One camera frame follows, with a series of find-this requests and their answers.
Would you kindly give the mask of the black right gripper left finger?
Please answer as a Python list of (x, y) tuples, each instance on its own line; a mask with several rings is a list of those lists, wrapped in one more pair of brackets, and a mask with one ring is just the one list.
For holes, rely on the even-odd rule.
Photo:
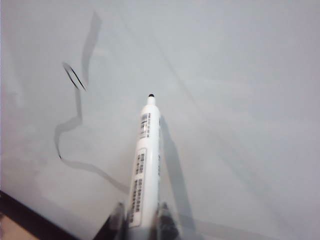
[(109, 230), (112, 240), (123, 240), (127, 226), (127, 211), (123, 202), (118, 202), (109, 216)]

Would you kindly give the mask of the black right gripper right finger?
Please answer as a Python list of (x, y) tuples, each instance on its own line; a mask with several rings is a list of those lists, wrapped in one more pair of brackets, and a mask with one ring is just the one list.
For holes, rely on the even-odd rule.
[(156, 239), (178, 240), (179, 230), (170, 212), (168, 204), (162, 202), (159, 205), (156, 217)]

